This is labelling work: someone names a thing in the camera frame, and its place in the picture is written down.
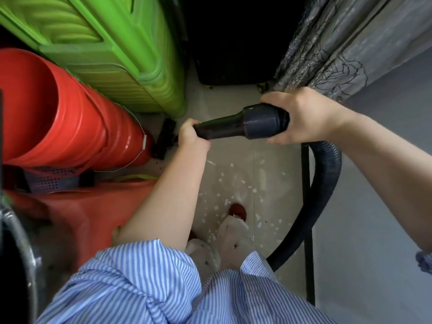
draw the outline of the forearm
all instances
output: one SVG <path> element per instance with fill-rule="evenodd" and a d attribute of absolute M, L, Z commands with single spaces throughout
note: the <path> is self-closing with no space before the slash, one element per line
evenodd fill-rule
<path fill-rule="evenodd" d="M 357 165 L 410 237 L 432 252 L 432 156 L 352 113 L 331 141 Z"/>
<path fill-rule="evenodd" d="M 160 239 L 183 251 L 192 227 L 207 148 L 179 147 L 150 195 L 120 230 L 116 245 Z"/>

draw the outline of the white wire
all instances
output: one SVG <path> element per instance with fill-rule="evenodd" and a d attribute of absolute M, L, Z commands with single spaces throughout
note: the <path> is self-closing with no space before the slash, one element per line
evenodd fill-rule
<path fill-rule="evenodd" d="M 143 147 L 144 147 L 144 149 L 142 149 L 141 150 L 141 152 L 140 153 L 138 153 L 137 154 L 137 156 L 135 157 L 135 159 L 133 159 L 130 163 L 128 163 L 126 166 L 123 166 L 123 167 L 121 167 L 121 168 L 119 168 L 119 169 L 116 169 L 115 171 L 119 171 L 119 170 L 121 170 L 121 169 L 123 169 L 123 168 L 126 168 L 127 166 L 129 166 L 130 164 L 132 164 L 139 156 L 140 156 L 140 154 L 141 153 L 143 153 L 143 151 L 146 149 L 146 146 L 144 145 L 144 141 L 147 141 L 147 139 L 146 139 L 146 137 L 147 137 L 147 134 L 144 132 L 144 129 L 143 129 L 143 126 L 141 125 L 141 123 L 139 122 L 139 120 L 137 119 L 137 117 L 129 110 L 129 109 L 127 109 L 125 106 L 122 106 L 121 104 L 118 104 L 118 103 L 115 103 L 115 104 L 117 104 L 117 105 L 119 105 L 120 107 L 122 107 L 123 109 L 125 109 L 125 110 L 127 110 L 128 112 L 129 112 L 129 114 L 131 114 L 132 116 L 133 116 L 133 118 L 135 118 L 136 119 L 136 121 L 137 121 L 137 123 L 138 123 L 138 125 L 141 127 L 141 130 L 143 131 L 143 134 L 144 134 L 144 140 L 143 140 Z M 114 173 L 115 171 L 95 171 L 96 173 Z"/>

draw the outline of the floral pattern curtain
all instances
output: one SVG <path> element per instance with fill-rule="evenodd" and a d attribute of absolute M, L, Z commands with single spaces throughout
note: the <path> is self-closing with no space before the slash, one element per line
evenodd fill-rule
<path fill-rule="evenodd" d="M 308 0 L 275 90 L 343 101 L 432 46 L 432 0 Z"/>

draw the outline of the green plastic container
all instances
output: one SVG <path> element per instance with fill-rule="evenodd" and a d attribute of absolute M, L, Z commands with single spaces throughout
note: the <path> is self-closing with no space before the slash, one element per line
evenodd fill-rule
<path fill-rule="evenodd" d="M 186 111 L 183 64 L 158 0 L 0 0 L 0 24 L 130 110 Z"/>

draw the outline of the wall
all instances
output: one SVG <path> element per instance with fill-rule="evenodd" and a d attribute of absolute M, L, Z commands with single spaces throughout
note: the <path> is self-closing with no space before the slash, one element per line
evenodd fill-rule
<path fill-rule="evenodd" d="M 431 69 L 429 49 L 348 106 L 432 153 Z M 432 276 L 417 267 L 417 251 L 344 156 L 338 186 L 314 228 L 317 306 L 338 323 L 432 323 Z"/>

